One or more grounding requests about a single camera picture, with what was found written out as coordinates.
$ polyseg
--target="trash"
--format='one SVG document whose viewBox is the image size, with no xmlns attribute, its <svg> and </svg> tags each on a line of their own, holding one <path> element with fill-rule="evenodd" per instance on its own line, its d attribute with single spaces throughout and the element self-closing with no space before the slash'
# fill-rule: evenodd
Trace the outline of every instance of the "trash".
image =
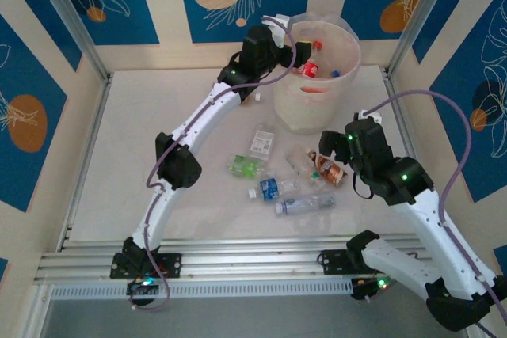
<svg viewBox="0 0 507 338">
<path fill-rule="evenodd" d="M 321 193 L 286 198 L 275 204 L 277 215 L 298 215 L 309 211 L 332 209 L 336 205 L 333 193 Z"/>
<path fill-rule="evenodd" d="M 295 144 L 287 151 L 285 158 L 298 176 L 308 180 L 315 191 L 326 185 L 326 181 L 318 173 L 313 161 L 301 145 Z"/>
<path fill-rule="evenodd" d="M 338 187 L 341 179 L 347 176 L 347 173 L 329 158 L 317 155 L 314 150 L 307 149 L 308 157 L 315 163 L 318 172 L 327 182 Z"/>
<path fill-rule="evenodd" d="M 259 158 L 264 161 L 269 160 L 273 149 L 275 131 L 275 124 L 271 122 L 260 123 L 255 127 L 252 143 L 250 144 L 251 158 Z"/>
<path fill-rule="evenodd" d="M 246 158 L 232 154 L 227 159 L 227 168 L 237 177 L 258 178 L 266 173 L 265 162 L 256 158 Z"/>
<path fill-rule="evenodd" d="M 320 41 L 314 41 L 311 49 L 311 56 L 308 61 L 298 69 L 298 74 L 309 78 L 318 77 L 318 62 L 322 60 L 322 56 L 319 54 L 321 49 L 322 43 Z"/>
<path fill-rule="evenodd" d="M 280 179 L 269 178 L 259 182 L 257 188 L 248 190 L 251 199 L 262 198 L 264 201 L 274 201 L 281 196 L 295 195 L 299 193 L 297 178 L 284 177 Z"/>
</svg>

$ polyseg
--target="bottle label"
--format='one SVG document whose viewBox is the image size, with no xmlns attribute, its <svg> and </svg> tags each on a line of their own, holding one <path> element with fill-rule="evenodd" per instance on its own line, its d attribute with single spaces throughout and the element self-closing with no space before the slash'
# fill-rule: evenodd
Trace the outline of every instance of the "bottle label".
<svg viewBox="0 0 507 338">
<path fill-rule="evenodd" d="M 274 137 L 274 134 L 257 130 L 255 136 L 253 137 L 253 142 L 250 150 L 259 154 L 269 154 Z"/>
<path fill-rule="evenodd" d="M 247 178 L 255 178 L 259 164 L 260 163 L 257 160 L 251 160 L 249 158 L 236 155 L 232 165 L 232 173 L 242 174 Z"/>
<path fill-rule="evenodd" d="M 276 180 L 274 178 L 263 180 L 260 184 L 262 195 L 264 196 L 265 201 L 278 199 L 280 197 L 280 193 L 278 192 L 278 185 L 276 185 Z"/>
<path fill-rule="evenodd" d="M 299 69 L 300 74 L 306 75 L 307 77 L 310 77 L 310 78 L 315 78 L 317 76 L 317 71 L 318 71 L 318 65 L 316 63 L 311 62 L 311 61 L 307 61 L 307 63 L 305 63 L 303 65 L 303 67 L 301 67 Z"/>
</svg>

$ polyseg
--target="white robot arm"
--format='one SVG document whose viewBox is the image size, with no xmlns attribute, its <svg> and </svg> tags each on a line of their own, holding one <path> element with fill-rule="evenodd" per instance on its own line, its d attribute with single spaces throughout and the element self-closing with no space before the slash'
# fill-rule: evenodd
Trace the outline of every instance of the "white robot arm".
<svg viewBox="0 0 507 338">
<path fill-rule="evenodd" d="M 358 114 L 345 126 L 345 134 L 324 131 L 319 150 L 326 156 L 335 152 L 335 160 L 350 164 L 354 177 L 360 177 L 372 194 L 404 215 L 434 263 L 423 264 L 377 234 L 364 231 L 347 244 L 347 257 L 357 271 L 374 269 L 410 288 L 452 331 L 479 322 L 490 312 L 495 298 L 505 299 L 507 278 L 495 275 L 477 257 L 441 209 L 440 197 L 422 166 L 413 158 L 393 156 L 375 118 Z"/>
<path fill-rule="evenodd" d="M 197 110 L 176 130 L 172 132 L 172 136 L 184 135 L 183 139 L 179 142 L 182 146 L 188 146 L 189 152 L 197 154 L 200 146 L 204 140 L 208 137 L 211 130 L 219 123 L 219 121 L 229 111 L 233 110 L 241 104 L 241 97 L 238 93 L 229 92 L 223 95 L 219 101 L 213 102 L 213 98 L 219 93 L 229 89 L 230 86 L 224 82 L 217 82 L 213 85 L 212 91 L 210 92 L 208 99 L 206 99 Z M 192 125 L 189 131 L 185 132 L 186 126 L 195 118 L 195 116 L 205 109 L 200 118 Z M 162 233 L 166 227 L 167 221 L 171 215 L 171 211 L 174 209 L 174 205 L 179 200 L 181 194 L 185 191 L 184 188 L 178 188 L 173 190 L 171 184 L 167 180 L 161 179 L 164 185 L 165 191 L 162 192 L 161 198 L 154 205 L 154 210 L 151 212 L 150 225 L 148 226 L 148 247 L 151 249 L 160 246 L 162 240 Z M 157 189 L 154 191 L 151 197 L 150 205 L 153 204 L 155 197 L 161 190 Z M 146 215 L 144 215 L 142 222 L 139 224 L 132 237 L 134 243 L 141 249 L 145 248 L 144 245 L 144 221 Z"/>
</svg>

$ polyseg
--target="plastic bin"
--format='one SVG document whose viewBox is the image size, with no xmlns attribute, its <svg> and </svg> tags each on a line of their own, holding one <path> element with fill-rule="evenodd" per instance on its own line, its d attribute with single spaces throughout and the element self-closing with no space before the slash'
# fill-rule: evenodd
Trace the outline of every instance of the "plastic bin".
<svg viewBox="0 0 507 338">
<path fill-rule="evenodd" d="M 282 126 L 296 134 L 323 130 L 337 111 L 340 95 L 357 76 L 361 63 L 359 43 L 343 28 L 325 21 L 301 21 L 292 26 L 296 40 L 322 42 L 321 54 L 332 67 L 319 71 L 340 72 L 338 78 L 307 78 L 290 73 L 274 85 L 274 107 Z"/>
</svg>

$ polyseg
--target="white platform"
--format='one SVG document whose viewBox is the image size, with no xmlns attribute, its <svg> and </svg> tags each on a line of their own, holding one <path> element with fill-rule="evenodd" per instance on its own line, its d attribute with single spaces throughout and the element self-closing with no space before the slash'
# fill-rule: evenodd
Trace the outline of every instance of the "white platform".
<svg viewBox="0 0 507 338">
<path fill-rule="evenodd" d="M 151 197 L 145 182 L 155 162 L 154 139 L 170 133 L 206 97 L 218 69 L 120 71 L 114 74 L 82 198 L 72 226 L 73 241 L 123 241 L 139 224 Z M 251 180 L 226 171 L 229 154 L 244 154 L 257 123 L 275 120 L 273 89 L 261 88 L 260 103 L 234 110 L 213 131 L 197 155 L 199 181 L 184 194 L 166 227 L 166 238 L 224 239 L 318 237 L 355 234 L 366 228 L 380 234 L 412 230 L 380 198 L 367 201 L 352 188 L 352 176 L 337 190 L 332 211 L 277 218 L 272 204 L 248 199 Z M 363 66 L 356 85 L 343 94 L 329 129 L 343 131 L 353 113 L 387 98 L 377 66 Z M 387 141 L 395 155 L 406 155 L 391 107 L 381 110 Z M 320 135 L 294 135 L 279 127 L 270 165 L 292 170 L 284 152 L 293 143 L 316 148 Z M 368 190 L 359 187 L 368 194 Z"/>
</svg>

